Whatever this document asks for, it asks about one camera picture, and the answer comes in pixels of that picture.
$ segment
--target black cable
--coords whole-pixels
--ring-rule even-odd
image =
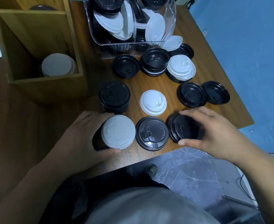
[[[254,199],[251,198],[251,196],[249,196],[249,194],[245,191],[245,189],[244,189],[243,186],[242,186],[242,179],[243,179],[243,177],[244,177],[244,174],[242,175],[242,177],[240,177],[240,186],[241,186],[242,190],[244,191],[244,193],[246,193],[246,195],[247,195],[251,200],[254,200]]]

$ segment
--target wooden box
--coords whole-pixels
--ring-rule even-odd
[[[35,5],[56,10],[30,10]],[[0,48],[8,82],[34,102],[87,96],[87,80],[68,0],[0,0]],[[71,56],[78,73],[44,77],[41,63],[52,53]]]

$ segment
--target blue wall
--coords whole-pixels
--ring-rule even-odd
[[[198,0],[190,11],[256,123],[241,132],[274,152],[274,0]]]

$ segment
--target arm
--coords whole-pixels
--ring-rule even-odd
[[[119,153],[94,150],[92,138],[111,113],[83,112],[49,154],[0,202],[0,223],[38,223],[52,195],[69,176]]]
[[[180,113],[201,123],[206,132],[202,140],[182,139],[179,144],[202,150],[239,167],[252,184],[262,211],[274,220],[274,159],[226,118],[206,107]]]

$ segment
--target gray shirt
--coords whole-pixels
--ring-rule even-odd
[[[165,188],[130,188],[98,204],[85,224],[219,224],[193,201]]]

